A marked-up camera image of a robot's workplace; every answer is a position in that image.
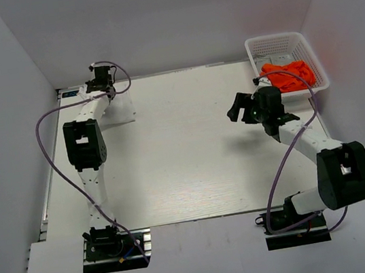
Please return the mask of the white t shirt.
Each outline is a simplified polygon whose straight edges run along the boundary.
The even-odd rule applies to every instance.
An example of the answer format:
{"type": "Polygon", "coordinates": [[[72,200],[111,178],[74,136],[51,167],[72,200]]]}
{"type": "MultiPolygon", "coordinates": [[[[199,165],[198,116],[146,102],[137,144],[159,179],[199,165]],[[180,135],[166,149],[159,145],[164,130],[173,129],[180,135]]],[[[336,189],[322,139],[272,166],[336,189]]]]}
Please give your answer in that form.
{"type": "Polygon", "coordinates": [[[128,92],[117,94],[112,100],[107,96],[97,98],[100,91],[86,93],[86,89],[80,87],[77,95],[81,99],[90,100],[79,111],[75,121],[85,122],[89,119],[97,121],[100,128],[115,126],[135,121],[135,108],[128,92]]]}

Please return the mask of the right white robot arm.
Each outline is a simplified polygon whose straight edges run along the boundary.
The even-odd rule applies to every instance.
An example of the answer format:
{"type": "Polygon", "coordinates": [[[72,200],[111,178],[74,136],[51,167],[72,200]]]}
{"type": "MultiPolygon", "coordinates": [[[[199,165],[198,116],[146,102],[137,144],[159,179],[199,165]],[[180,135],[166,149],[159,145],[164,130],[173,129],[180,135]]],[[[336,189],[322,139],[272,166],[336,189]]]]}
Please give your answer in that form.
{"type": "Polygon", "coordinates": [[[286,112],[278,88],[264,86],[254,94],[238,93],[227,115],[231,122],[261,124],[268,136],[316,165],[316,187],[284,201],[285,220],[292,228],[304,226],[310,213],[333,211],[365,200],[364,146],[357,141],[331,139],[286,112]]]}

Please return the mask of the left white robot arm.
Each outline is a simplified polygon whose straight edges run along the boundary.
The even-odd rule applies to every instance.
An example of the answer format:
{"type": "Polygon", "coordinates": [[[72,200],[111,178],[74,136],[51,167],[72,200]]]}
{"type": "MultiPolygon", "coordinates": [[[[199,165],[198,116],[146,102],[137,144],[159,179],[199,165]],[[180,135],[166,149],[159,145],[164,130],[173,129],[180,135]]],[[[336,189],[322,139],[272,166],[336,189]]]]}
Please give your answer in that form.
{"type": "Polygon", "coordinates": [[[113,225],[108,207],[103,168],[107,147],[99,122],[115,96],[111,66],[90,68],[94,79],[86,82],[85,105],[72,122],[63,125],[63,136],[69,163],[76,169],[84,191],[89,196],[90,227],[96,230],[113,225]]]}

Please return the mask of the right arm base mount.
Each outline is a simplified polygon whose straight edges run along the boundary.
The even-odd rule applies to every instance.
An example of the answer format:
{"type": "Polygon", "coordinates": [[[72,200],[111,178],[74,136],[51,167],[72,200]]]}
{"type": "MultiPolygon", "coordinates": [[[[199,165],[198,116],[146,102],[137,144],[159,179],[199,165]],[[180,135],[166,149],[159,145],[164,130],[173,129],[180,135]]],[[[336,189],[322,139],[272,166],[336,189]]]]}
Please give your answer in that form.
{"type": "Polygon", "coordinates": [[[331,241],[326,219],[320,212],[299,215],[286,203],[282,207],[273,207],[269,217],[272,230],[267,227],[267,213],[260,213],[255,218],[256,225],[264,229],[269,251],[331,241]]]}

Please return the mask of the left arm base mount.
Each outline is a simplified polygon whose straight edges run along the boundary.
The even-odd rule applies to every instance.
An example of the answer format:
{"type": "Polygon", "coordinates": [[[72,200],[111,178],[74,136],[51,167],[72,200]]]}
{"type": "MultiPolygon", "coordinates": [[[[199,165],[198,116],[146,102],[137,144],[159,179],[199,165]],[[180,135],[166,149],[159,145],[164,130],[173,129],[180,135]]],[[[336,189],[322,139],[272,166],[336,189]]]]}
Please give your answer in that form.
{"type": "Polygon", "coordinates": [[[152,256],[149,229],[121,232],[117,227],[91,228],[82,234],[83,273],[112,273],[148,267],[152,256]]]}

